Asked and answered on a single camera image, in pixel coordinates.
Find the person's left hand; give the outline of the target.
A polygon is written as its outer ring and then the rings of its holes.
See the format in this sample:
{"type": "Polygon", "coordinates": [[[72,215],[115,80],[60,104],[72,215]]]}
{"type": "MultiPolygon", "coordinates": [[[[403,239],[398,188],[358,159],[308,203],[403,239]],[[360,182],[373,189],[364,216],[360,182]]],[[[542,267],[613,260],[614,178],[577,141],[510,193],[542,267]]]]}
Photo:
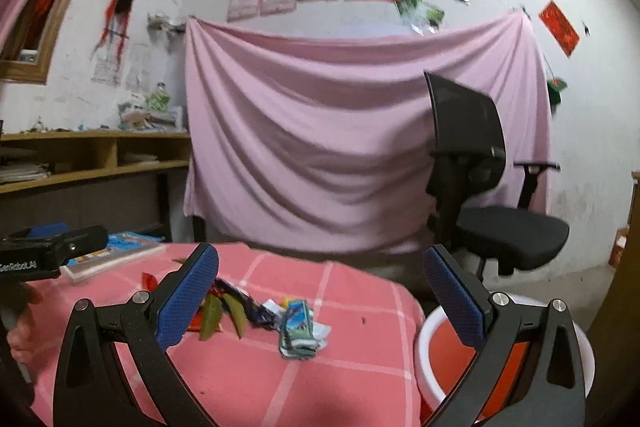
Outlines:
{"type": "Polygon", "coordinates": [[[39,305],[42,296],[37,289],[25,285],[26,305],[17,317],[16,325],[6,334],[12,358],[18,363],[29,364],[36,349],[36,324],[31,305],[39,305]]]}

